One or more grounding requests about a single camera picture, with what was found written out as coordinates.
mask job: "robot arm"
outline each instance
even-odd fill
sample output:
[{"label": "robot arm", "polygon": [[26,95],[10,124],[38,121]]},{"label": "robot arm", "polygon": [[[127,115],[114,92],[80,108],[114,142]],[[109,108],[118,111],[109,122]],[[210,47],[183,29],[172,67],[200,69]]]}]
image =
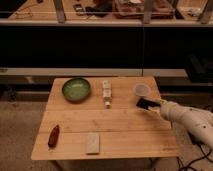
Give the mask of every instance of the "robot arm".
[{"label": "robot arm", "polygon": [[210,111],[164,101],[160,114],[168,121],[184,125],[191,134],[213,149],[213,113]]}]

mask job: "table top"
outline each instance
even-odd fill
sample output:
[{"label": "table top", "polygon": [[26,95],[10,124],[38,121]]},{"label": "table top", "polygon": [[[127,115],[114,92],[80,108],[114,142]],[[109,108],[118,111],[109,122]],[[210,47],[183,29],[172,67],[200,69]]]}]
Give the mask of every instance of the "table top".
[{"label": "table top", "polygon": [[[74,160],[174,157],[179,148],[170,122],[159,115],[136,107],[139,99],[133,93],[136,83],[150,86],[150,98],[160,98],[153,77],[88,77],[90,96],[81,103],[71,103],[62,94],[70,78],[54,80],[40,129],[32,151],[32,160]],[[106,109],[102,81],[112,85],[112,102]],[[49,149],[50,132],[60,126],[57,145]],[[100,153],[86,154],[88,133],[100,136]]]},{"label": "table top", "polygon": [[[91,0],[84,0],[82,2],[62,0],[64,12],[67,20],[117,20],[117,18],[109,13],[104,18],[102,17],[91,17],[88,15],[76,15],[73,8],[75,4],[82,4],[85,8],[86,6],[94,7],[95,4]],[[14,14],[12,14],[9,19],[18,20],[57,20],[56,9],[53,0],[44,0],[42,3],[37,3],[37,0],[27,0]]]}]

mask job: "table leg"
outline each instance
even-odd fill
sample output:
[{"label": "table leg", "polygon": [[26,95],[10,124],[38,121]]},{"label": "table leg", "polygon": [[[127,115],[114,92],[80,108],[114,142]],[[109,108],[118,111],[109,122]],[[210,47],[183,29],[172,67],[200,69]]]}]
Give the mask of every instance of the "table leg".
[{"label": "table leg", "polygon": [[160,158],[150,158],[151,164],[148,169],[153,170],[157,163],[160,161]]},{"label": "table leg", "polygon": [[51,160],[50,161],[53,166],[58,170],[58,171],[66,171],[59,163],[57,160]]}]

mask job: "bottle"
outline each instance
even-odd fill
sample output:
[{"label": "bottle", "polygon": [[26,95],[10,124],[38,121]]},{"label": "bottle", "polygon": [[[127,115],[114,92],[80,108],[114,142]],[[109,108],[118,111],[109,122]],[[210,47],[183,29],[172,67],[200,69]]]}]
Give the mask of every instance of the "bottle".
[{"label": "bottle", "polygon": [[107,109],[110,108],[111,99],[112,99],[111,84],[109,80],[104,80],[103,81],[103,101]]}]

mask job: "bowl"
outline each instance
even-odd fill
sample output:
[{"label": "bowl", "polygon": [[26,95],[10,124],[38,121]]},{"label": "bowl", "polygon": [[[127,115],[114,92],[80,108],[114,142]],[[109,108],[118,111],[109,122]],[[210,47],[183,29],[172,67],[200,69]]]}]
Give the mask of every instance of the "bowl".
[{"label": "bowl", "polygon": [[64,97],[70,102],[80,102],[86,99],[90,91],[90,83],[84,78],[72,78],[62,87]]},{"label": "bowl", "polygon": [[146,97],[150,95],[151,88],[147,84],[138,83],[134,85],[133,91],[137,96]]}]

